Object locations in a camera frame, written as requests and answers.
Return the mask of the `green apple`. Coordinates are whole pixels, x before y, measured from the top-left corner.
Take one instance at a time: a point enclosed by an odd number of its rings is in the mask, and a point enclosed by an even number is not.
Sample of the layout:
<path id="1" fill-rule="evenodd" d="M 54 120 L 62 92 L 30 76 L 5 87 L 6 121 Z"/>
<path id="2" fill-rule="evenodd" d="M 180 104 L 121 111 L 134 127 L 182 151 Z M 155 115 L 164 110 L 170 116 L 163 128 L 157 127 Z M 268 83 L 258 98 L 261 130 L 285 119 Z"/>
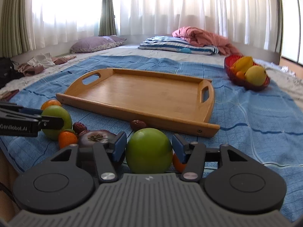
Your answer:
<path id="1" fill-rule="evenodd" d="M 42 116 L 49 119 L 50 124 L 42 129 L 47 138 L 58 140 L 59 134 L 66 130 L 71 129 L 72 119 L 70 114 L 61 106 L 52 105 L 47 107 Z"/>
<path id="2" fill-rule="evenodd" d="M 140 129 L 128 141 L 125 157 L 132 173 L 164 173 L 172 164 L 172 144 L 160 130 Z"/>

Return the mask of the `small orange mandarin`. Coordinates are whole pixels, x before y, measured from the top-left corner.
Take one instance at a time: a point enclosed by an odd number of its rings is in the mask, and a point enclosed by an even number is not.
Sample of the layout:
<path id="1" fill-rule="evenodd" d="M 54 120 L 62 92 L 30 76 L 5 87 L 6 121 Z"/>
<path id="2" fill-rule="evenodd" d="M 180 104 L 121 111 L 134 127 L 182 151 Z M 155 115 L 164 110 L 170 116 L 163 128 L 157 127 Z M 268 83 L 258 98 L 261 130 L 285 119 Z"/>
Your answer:
<path id="1" fill-rule="evenodd" d="M 181 163 L 175 153 L 173 154 L 172 162 L 176 171 L 179 173 L 182 173 L 184 171 L 186 164 Z"/>

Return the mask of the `large pale orange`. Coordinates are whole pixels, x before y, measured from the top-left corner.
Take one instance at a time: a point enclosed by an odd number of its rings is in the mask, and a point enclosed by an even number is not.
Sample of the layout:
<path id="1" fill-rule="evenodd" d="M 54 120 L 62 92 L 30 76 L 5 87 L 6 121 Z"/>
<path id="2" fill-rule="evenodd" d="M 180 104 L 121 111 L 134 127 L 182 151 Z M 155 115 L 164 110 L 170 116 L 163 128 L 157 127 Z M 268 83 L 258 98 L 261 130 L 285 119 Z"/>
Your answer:
<path id="1" fill-rule="evenodd" d="M 50 106 L 62 106 L 62 104 L 58 100 L 48 100 L 44 102 L 41 106 L 41 110 L 45 110 L 47 107 Z"/>

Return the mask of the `dark purple mangosteen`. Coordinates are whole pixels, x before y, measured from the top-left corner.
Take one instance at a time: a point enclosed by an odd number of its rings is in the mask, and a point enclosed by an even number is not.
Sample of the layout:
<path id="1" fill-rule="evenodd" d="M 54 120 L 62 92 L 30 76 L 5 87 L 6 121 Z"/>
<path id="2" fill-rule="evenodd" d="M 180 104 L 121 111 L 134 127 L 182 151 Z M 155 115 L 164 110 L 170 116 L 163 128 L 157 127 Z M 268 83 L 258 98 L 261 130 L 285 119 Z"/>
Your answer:
<path id="1" fill-rule="evenodd" d="M 116 137 L 116 134 L 107 130 L 85 130 L 79 134 L 78 145 L 80 148 L 92 147 L 96 142 L 108 142 Z"/>

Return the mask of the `red date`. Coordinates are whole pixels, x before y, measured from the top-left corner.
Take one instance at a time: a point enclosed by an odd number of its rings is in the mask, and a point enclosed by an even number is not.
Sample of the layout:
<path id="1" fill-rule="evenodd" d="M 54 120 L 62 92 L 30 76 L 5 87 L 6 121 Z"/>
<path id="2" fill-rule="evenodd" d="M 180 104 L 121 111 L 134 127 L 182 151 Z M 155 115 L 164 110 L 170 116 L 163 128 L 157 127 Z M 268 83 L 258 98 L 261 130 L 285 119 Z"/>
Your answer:
<path id="1" fill-rule="evenodd" d="M 72 126 L 72 129 L 76 134 L 80 134 L 83 131 L 87 130 L 87 127 L 81 122 L 75 122 Z"/>
<path id="2" fill-rule="evenodd" d="M 141 120 L 133 120 L 130 122 L 130 127 L 134 130 L 134 131 L 138 131 L 140 129 L 145 129 L 147 128 L 147 124 Z"/>

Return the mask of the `red date by tray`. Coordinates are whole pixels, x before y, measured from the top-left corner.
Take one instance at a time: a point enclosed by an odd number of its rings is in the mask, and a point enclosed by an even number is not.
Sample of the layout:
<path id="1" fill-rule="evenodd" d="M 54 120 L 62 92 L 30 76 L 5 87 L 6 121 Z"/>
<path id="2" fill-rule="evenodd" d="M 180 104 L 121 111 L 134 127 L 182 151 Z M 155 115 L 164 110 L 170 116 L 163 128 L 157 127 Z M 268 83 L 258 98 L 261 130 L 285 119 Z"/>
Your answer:
<path id="1" fill-rule="evenodd" d="M 147 124 L 141 120 L 133 120 L 130 122 L 130 127 L 134 130 L 134 131 L 138 131 L 140 129 L 145 129 L 147 128 Z"/>

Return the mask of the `pile of clothes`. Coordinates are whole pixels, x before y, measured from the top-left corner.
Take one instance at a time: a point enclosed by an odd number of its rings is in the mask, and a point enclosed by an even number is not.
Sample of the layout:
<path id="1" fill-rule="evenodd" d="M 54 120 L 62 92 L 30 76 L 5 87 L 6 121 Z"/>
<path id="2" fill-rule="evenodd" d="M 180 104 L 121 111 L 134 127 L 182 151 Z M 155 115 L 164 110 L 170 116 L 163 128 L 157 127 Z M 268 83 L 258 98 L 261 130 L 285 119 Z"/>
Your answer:
<path id="1" fill-rule="evenodd" d="M 75 58 L 76 56 L 63 56 L 56 58 L 52 57 L 50 53 L 39 54 L 31 58 L 26 63 L 20 64 L 17 71 L 22 73 L 24 76 L 33 76 L 40 74 L 47 68 L 65 64 Z"/>

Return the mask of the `wooden serving tray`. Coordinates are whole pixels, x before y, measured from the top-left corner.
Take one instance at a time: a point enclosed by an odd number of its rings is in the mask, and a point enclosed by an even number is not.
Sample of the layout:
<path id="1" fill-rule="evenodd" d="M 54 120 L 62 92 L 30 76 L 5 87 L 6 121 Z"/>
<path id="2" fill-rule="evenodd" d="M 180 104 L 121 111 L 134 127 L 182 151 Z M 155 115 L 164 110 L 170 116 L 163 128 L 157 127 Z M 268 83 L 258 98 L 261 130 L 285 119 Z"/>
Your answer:
<path id="1" fill-rule="evenodd" d="M 131 69 L 106 68 L 75 80 L 58 101 L 75 108 L 157 129 L 213 137 L 215 92 L 209 79 Z"/>

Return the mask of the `blue checked blanket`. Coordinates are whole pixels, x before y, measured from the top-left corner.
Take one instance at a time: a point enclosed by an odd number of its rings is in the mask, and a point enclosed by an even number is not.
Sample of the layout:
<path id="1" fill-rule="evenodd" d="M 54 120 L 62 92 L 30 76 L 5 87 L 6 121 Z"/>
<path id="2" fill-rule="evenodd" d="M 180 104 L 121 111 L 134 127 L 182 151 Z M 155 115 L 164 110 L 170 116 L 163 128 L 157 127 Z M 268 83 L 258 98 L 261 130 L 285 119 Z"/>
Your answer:
<path id="1" fill-rule="evenodd" d="M 230 144 L 279 173 L 287 183 L 281 213 L 290 221 L 299 219 L 302 215 L 302 110 L 277 85 L 279 80 L 293 84 L 290 77 L 279 74 L 277 78 L 271 78 L 263 91 L 254 92 L 234 85 L 218 64 L 143 56 L 93 56 L 20 89 L 11 102 L 38 109 L 44 102 L 54 99 L 57 93 L 65 92 L 80 76 L 103 68 L 211 79 L 215 90 L 211 123 L 218 124 L 220 130 L 214 137 L 199 138 L 199 141 L 212 148 Z"/>

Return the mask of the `grey bed sheet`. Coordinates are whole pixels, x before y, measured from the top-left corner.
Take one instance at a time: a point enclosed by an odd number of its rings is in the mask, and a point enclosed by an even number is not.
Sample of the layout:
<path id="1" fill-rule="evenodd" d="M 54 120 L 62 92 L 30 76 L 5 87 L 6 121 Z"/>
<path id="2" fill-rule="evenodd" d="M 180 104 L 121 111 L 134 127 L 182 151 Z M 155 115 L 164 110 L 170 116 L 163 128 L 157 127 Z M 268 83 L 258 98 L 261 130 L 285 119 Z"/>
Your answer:
<path id="1" fill-rule="evenodd" d="M 26 76 L 20 79 L 15 79 L 8 82 L 3 88 L 1 88 L 1 96 L 13 90 L 22 90 L 25 87 L 33 84 L 34 82 L 43 79 L 49 75 L 53 75 L 60 71 L 63 71 L 73 65 L 77 65 L 79 62 L 84 61 L 94 56 L 127 56 L 127 55 L 138 55 L 147 58 L 169 58 L 174 61 L 180 61 L 182 63 L 189 61 L 194 63 L 212 64 L 217 66 L 224 65 L 224 56 L 219 54 L 207 56 L 198 54 L 178 53 L 170 51 L 159 51 L 159 50 L 141 50 L 138 49 L 137 45 L 124 45 L 107 49 L 94 53 L 79 53 L 76 54 L 74 59 L 69 60 L 67 63 L 56 65 L 45 69 L 42 73 Z M 288 73 L 282 73 L 278 70 L 267 70 L 267 73 L 271 80 L 277 83 L 280 89 L 290 95 L 295 103 L 302 109 L 302 80 L 290 76 Z"/>

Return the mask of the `yellow mango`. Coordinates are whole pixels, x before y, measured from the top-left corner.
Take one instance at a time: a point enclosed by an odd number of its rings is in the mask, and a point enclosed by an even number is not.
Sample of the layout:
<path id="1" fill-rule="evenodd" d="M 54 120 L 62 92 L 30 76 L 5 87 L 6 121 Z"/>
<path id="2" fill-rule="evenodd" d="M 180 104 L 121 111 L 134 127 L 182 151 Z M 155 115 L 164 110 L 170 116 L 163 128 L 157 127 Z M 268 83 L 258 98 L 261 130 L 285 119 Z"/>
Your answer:
<path id="1" fill-rule="evenodd" d="M 264 67 L 254 65 L 247 70 L 244 76 L 246 82 L 254 86 L 261 86 L 265 82 L 267 74 Z"/>

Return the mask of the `yellow starfruit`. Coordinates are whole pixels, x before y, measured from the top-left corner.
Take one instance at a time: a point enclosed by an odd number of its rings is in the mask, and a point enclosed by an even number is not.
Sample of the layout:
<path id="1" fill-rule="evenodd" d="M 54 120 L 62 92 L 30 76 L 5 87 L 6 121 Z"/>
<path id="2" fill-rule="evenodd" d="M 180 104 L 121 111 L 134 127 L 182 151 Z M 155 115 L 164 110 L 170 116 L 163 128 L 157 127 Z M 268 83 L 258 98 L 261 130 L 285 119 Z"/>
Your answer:
<path id="1" fill-rule="evenodd" d="M 250 56 L 241 57 L 231 66 L 231 71 L 236 74 L 237 72 L 246 73 L 249 68 L 253 66 L 253 58 Z"/>

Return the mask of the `blue white striped pillow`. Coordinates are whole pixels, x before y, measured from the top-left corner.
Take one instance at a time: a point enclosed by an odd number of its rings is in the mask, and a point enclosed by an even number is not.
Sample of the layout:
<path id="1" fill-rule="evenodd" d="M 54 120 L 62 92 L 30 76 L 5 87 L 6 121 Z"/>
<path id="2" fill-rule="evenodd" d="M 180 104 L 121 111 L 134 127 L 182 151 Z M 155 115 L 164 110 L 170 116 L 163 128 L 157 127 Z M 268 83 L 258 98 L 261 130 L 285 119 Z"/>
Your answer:
<path id="1" fill-rule="evenodd" d="M 139 49 L 142 50 L 162 50 L 188 54 L 215 55 L 219 53 L 216 46 L 197 47 L 178 37 L 155 36 L 141 42 Z"/>

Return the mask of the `white crumpled cloth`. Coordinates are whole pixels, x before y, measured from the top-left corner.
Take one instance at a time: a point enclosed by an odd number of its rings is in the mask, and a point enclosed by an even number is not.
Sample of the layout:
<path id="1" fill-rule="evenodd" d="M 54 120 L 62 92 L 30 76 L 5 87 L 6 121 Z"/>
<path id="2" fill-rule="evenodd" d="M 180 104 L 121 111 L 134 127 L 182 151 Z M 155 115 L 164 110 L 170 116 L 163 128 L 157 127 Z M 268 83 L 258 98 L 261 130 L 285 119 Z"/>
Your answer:
<path id="1" fill-rule="evenodd" d="M 280 71 L 282 73 L 288 74 L 288 75 L 290 75 L 292 77 L 296 76 L 295 72 L 292 71 L 292 70 L 290 70 L 290 68 L 288 66 L 281 66 Z"/>

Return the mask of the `white sheer curtain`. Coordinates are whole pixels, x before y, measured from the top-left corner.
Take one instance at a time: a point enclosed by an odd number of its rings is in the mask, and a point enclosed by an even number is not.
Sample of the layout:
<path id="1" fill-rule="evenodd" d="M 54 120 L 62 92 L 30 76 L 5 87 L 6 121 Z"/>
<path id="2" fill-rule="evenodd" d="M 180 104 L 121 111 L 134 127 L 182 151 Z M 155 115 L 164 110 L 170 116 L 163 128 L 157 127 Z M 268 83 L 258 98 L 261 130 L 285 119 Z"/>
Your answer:
<path id="1" fill-rule="evenodd" d="M 190 26 L 275 50 L 277 0 L 112 0 L 116 35 L 160 35 Z M 36 48 L 99 35 L 102 0 L 31 0 Z"/>

